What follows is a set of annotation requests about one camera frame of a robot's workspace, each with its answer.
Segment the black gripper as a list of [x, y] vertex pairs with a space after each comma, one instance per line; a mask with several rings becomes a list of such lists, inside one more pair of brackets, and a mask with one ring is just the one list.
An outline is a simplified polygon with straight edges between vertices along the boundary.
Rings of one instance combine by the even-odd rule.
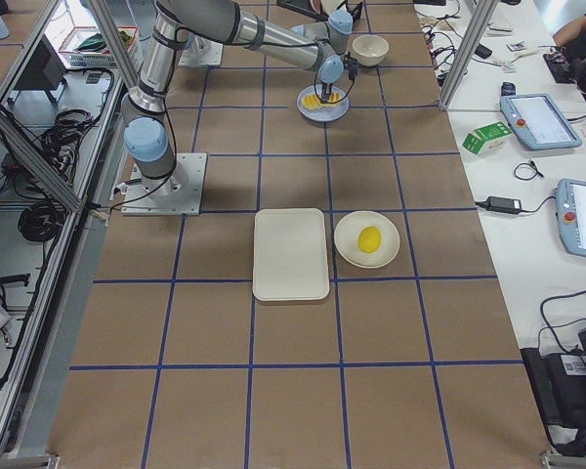
[[331, 91], [333, 84], [330, 82], [325, 82], [323, 80], [320, 81], [321, 84], [321, 94], [320, 94], [320, 101], [322, 103], [333, 103], [334, 102], [334, 93]]

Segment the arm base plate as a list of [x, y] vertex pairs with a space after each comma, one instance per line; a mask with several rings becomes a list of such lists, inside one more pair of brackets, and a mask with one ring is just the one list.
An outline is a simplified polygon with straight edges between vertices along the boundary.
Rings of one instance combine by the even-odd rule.
[[159, 183], [144, 179], [134, 163], [131, 178], [139, 182], [130, 184], [123, 192], [128, 202], [120, 206], [121, 213], [126, 216], [198, 215], [206, 164], [206, 153], [178, 153], [173, 175], [155, 191]]
[[183, 51], [178, 61], [178, 67], [218, 67], [222, 62], [223, 51], [224, 46], [214, 42], [211, 42], [211, 50], [203, 56], [190, 56], [185, 51]]

